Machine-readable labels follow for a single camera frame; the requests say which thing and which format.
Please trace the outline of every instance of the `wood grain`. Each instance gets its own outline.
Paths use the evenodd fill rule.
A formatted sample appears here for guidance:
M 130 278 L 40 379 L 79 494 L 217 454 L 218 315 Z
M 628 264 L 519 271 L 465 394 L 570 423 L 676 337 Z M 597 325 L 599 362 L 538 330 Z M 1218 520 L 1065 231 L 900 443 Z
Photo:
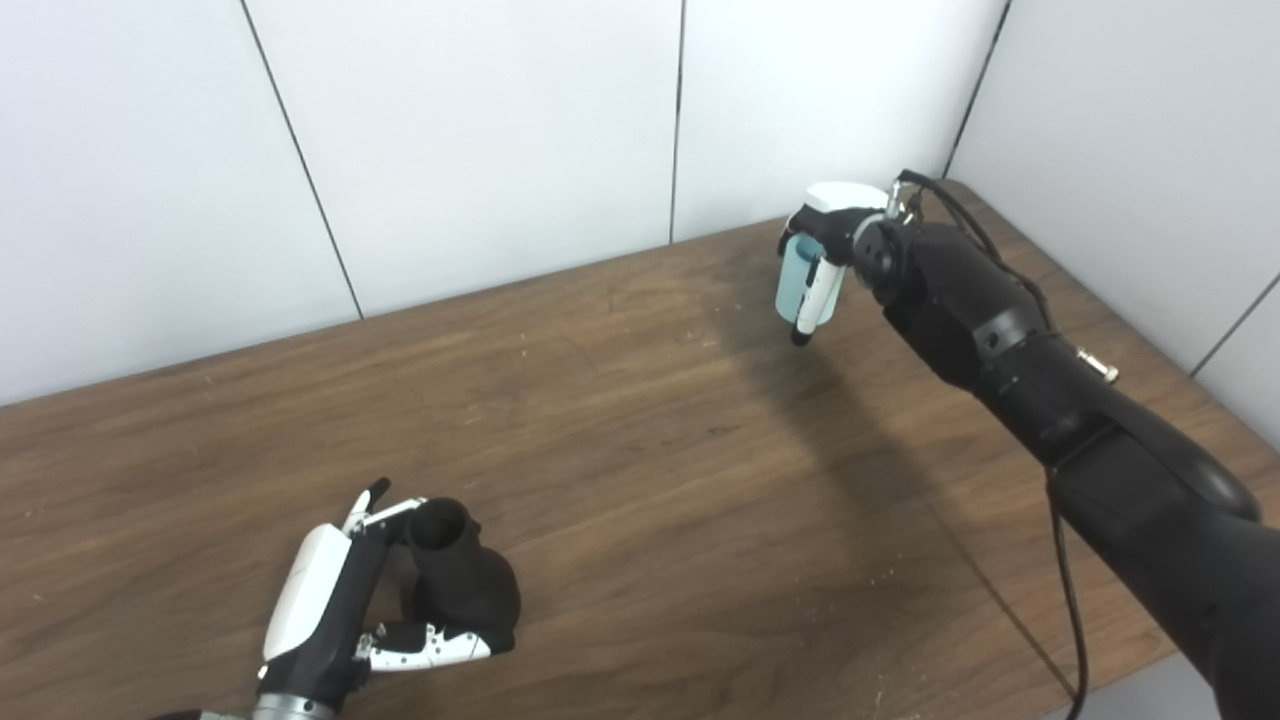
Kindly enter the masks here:
M 1271 451 L 974 205 L 1062 325 L 1275 511 Z M 4 715 L 247 712 L 297 543 L 383 474 L 393 500 L 466 502 L 516 568 L 525 616 L 513 653 L 376 678 L 343 717 L 1062 705 L 1069 633 L 1034 465 L 852 287 L 791 347 L 772 307 L 777 229 L 0 409 Z M 1167 652 L 1074 551 L 1102 674 Z

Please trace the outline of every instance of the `silver joint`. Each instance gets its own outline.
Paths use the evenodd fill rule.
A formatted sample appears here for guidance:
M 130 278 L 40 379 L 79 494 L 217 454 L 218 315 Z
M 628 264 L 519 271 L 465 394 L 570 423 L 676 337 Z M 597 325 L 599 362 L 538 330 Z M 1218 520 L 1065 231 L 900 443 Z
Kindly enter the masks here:
M 1093 355 L 1092 352 L 1089 352 L 1083 347 L 1075 348 L 1075 357 L 1083 361 L 1089 368 L 1093 368 L 1093 372 L 1102 375 L 1102 379 L 1106 380 L 1107 384 L 1115 384 L 1116 379 L 1120 378 L 1119 368 L 1116 368 L 1115 365 L 1107 365 L 1102 360 L 1098 360 L 1097 355 Z
M 253 707 L 253 720 L 333 720 L 337 715 L 328 705 L 296 694 L 268 693 Z
M 897 219 L 899 214 L 902 211 L 902 204 L 899 201 L 902 197 L 902 181 L 893 181 L 893 184 L 888 188 L 888 202 L 884 204 L 884 217 L 890 220 Z
M 378 629 L 383 630 L 383 626 L 378 625 Z M 385 634 L 387 634 L 387 632 L 383 630 L 381 633 L 379 633 L 378 637 L 383 637 Z M 374 652 L 374 635 L 370 634 L 370 633 L 365 633 L 365 634 L 360 635 L 360 641 L 356 643 L 356 655 L 352 656 L 352 659 L 356 660 L 356 661 L 369 660 L 369 656 L 372 652 Z

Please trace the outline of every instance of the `white wall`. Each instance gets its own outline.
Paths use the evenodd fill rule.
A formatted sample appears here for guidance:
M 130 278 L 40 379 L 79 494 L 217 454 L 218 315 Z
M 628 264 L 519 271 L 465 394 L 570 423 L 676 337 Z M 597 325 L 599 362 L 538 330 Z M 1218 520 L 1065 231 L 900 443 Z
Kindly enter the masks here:
M 1004 0 L 689 0 L 675 240 L 941 173 Z
M 937 172 L 1002 0 L 251 0 L 370 313 Z M 355 319 L 238 3 L 0 12 L 0 404 Z M 672 217 L 672 204 L 676 217 Z
M 1015 0 L 950 177 L 1190 370 L 1280 272 L 1277 28 L 1261 0 Z M 1234 382 L 1274 415 L 1247 389 L 1274 377 Z
M 366 313 L 667 242 L 680 0 L 250 8 Z
M 0 10 L 0 404 L 356 316 L 236 3 Z

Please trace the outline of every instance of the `metal connector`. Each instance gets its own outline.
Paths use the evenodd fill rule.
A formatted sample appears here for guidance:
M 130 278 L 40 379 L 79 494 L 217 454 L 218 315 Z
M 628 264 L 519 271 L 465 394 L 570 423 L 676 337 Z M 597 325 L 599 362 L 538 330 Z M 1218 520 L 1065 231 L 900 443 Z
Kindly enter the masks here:
M 1093 355 L 1092 352 L 1089 352 L 1083 347 L 1075 348 L 1075 357 L 1083 361 L 1089 368 L 1093 368 L 1093 372 L 1102 375 L 1102 379 L 1106 380 L 1107 384 L 1115 384 L 1116 379 L 1120 378 L 1119 368 L 1116 368 L 1115 365 L 1107 365 L 1102 360 L 1098 360 L 1097 355 Z

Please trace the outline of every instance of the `black robotic arm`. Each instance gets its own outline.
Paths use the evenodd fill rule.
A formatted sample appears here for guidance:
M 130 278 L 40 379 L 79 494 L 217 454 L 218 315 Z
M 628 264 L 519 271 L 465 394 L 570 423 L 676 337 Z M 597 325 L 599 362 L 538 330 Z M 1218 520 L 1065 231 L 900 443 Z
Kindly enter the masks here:
M 900 181 L 927 183 L 966 215 L 928 178 Z M 964 232 L 972 218 L 902 222 L 899 187 L 882 208 L 801 210 L 787 233 L 851 266 L 920 359 L 1044 465 L 1056 511 L 1208 680 L 1225 720 L 1280 717 L 1280 530 L 1217 460 L 1055 331 L 1034 283 Z

